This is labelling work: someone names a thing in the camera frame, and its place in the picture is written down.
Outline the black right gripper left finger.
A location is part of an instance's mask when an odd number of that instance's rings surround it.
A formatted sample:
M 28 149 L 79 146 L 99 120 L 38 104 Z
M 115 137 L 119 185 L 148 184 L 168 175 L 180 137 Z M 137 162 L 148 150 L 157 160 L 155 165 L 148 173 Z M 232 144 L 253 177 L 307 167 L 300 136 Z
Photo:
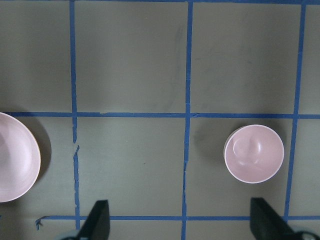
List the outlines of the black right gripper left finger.
M 76 235 L 77 240 L 107 240 L 110 235 L 108 200 L 95 202 L 84 225 Z

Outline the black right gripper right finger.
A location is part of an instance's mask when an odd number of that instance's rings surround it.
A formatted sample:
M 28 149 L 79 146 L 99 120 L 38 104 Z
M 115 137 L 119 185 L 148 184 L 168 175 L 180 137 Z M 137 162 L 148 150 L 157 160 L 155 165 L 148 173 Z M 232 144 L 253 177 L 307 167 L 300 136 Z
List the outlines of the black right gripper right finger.
M 250 231 L 256 240 L 295 239 L 295 232 L 262 197 L 250 199 Z

